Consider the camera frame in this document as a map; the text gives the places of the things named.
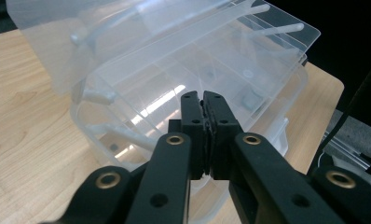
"plastic container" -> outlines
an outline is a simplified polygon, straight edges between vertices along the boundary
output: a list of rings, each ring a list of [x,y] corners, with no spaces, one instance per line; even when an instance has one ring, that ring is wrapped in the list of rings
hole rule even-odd
[[[71,92],[72,118],[97,160],[129,170],[149,160],[168,120],[181,118],[188,91],[223,95],[243,130],[284,155],[284,115],[320,34],[264,1],[7,0],[7,10],[52,88]],[[190,222],[204,223],[227,183],[206,176],[191,187]]]

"white object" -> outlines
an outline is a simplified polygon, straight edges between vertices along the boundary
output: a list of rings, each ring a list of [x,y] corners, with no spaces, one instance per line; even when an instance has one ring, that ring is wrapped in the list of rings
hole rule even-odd
[[[287,151],[285,113],[307,81],[300,65],[319,31],[264,1],[7,0],[7,10],[52,78],[102,164],[149,159],[188,91],[223,95],[243,130]],[[203,204],[192,202],[209,185]],[[191,186],[190,222],[228,196],[208,176]]]

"table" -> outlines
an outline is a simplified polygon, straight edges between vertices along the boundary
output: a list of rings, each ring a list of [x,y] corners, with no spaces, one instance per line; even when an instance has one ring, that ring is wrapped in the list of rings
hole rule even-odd
[[[287,113],[285,159],[305,173],[343,92],[311,63],[309,82]],[[54,220],[85,178],[99,168],[69,116],[69,95],[56,95],[20,31],[0,34],[0,223]],[[240,223],[227,200],[212,223]]]

